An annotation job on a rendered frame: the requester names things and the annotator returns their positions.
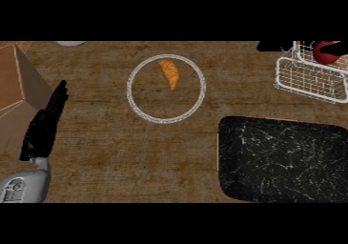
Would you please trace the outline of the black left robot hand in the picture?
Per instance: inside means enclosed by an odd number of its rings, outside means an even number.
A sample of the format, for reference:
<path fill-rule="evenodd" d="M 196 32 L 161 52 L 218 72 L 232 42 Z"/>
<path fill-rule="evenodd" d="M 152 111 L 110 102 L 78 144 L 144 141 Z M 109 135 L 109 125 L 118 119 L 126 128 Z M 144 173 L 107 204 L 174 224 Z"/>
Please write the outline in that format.
<path fill-rule="evenodd" d="M 21 161 L 29 161 L 32 158 L 38 157 L 50 157 L 55 142 L 58 122 L 67 100 L 67 81 L 63 80 L 51 95 L 47 107 L 38 111 L 29 124 L 18 158 Z"/>

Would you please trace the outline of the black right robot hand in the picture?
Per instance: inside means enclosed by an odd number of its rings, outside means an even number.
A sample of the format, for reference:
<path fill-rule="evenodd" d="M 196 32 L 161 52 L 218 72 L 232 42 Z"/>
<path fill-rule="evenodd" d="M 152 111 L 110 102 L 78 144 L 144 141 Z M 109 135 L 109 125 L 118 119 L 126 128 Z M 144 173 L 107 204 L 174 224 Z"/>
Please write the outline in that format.
<path fill-rule="evenodd" d="M 314 48 L 319 48 L 322 53 L 335 56 L 348 54 L 348 40 L 337 42 L 303 40 L 298 46 L 306 51 L 313 51 Z M 289 51 L 294 48 L 294 42 L 291 40 L 263 40 L 255 42 L 255 48 L 260 51 Z"/>

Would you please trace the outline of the black scratched tray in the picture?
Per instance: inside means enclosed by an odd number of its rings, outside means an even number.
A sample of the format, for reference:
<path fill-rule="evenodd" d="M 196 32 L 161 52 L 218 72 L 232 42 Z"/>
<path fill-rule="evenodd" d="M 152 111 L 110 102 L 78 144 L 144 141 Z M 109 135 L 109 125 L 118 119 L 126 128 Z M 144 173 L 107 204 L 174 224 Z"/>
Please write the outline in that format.
<path fill-rule="evenodd" d="M 224 194 L 260 203 L 348 203 L 348 130 L 226 116 L 218 122 Z"/>

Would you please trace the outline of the pale grey round object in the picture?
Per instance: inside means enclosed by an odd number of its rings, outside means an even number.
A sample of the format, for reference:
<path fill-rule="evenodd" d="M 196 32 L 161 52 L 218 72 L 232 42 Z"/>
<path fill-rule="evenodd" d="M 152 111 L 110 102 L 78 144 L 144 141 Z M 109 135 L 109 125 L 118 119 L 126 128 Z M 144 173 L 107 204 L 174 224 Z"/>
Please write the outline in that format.
<path fill-rule="evenodd" d="M 75 47 L 87 43 L 87 41 L 55 41 L 64 47 Z"/>

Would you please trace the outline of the orange croissant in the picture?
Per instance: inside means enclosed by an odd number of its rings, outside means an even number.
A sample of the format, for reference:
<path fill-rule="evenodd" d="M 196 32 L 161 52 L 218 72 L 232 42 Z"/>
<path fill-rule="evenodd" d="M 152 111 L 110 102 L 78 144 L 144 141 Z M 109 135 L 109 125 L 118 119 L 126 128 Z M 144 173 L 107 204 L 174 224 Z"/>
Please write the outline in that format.
<path fill-rule="evenodd" d="M 158 61 L 163 77 L 169 84 L 169 89 L 175 91 L 180 83 L 180 69 L 174 61 L 162 59 Z"/>

